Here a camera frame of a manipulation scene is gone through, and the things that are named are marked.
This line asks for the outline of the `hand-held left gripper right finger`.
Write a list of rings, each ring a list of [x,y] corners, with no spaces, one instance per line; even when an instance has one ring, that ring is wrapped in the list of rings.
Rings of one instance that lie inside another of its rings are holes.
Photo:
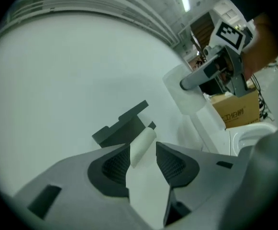
[[[156,162],[169,184],[164,226],[219,227],[244,177],[248,148],[229,156],[157,142]]]

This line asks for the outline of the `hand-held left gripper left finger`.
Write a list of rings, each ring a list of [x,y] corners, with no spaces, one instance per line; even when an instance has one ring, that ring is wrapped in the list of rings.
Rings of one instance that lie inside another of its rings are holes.
[[[152,230],[130,205],[129,166],[127,144],[72,156],[28,182],[14,200],[37,230]]]

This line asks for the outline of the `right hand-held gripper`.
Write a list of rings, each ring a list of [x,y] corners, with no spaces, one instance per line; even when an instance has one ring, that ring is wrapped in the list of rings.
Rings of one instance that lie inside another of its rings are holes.
[[[180,87],[189,91],[202,85],[202,91],[208,95],[230,92],[242,97],[249,93],[241,57],[244,44],[244,33],[218,21],[209,44],[203,50],[205,63],[184,77],[179,83]]]

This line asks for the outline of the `white toilet paper roll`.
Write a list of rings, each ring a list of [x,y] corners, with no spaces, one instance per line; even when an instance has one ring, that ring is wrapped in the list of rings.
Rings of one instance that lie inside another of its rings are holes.
[[[198,112],[207,102],[198,86],[192,90],[183,90],[181,88],[181,80],[189,74],[188,68],[178,65],[163,77],[165,87],[183,115],[192,115]]]

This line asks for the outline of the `white cardboard paper roll tube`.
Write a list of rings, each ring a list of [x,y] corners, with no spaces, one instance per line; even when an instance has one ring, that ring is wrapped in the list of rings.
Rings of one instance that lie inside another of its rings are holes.
[[[150,148],[156,139],[156,132],[146,127],[131,143],[130,143],[130,165],[135,168],[144,154]]]

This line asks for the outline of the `person's right forearm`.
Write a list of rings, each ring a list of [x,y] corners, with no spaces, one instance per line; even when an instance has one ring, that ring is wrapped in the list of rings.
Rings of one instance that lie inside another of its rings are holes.
[[[246,80],[278,56],[278,34],[270,17],[262,13],[255,17],[253,22],[255,35],[241,54]]]

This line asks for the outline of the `brown wooden staircase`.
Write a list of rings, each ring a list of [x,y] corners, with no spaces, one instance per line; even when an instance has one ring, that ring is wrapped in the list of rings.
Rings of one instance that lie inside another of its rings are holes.
[[[214,30],[214,23],[209,12],[202,15],[191,25],[191,30],[201,49],[209,44],[211,34]]]

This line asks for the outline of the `brown cardboard box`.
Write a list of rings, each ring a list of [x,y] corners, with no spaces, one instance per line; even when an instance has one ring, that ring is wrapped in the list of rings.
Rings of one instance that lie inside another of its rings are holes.
[[[260,121],[258,91],[236,97],[229,92],[211,97],[211,103],[226,128],[240,127]]]

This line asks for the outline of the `black paper holder with shelf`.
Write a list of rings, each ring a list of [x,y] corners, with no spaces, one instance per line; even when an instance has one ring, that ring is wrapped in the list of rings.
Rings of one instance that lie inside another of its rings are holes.
[[[138,114],[148,107],[146,100],[140,102],[118,117],[118,122],[111,127],[104,126],[92,135],[94,141],[101,147],[111,147],[120,144],[130,144],[146,128]]]

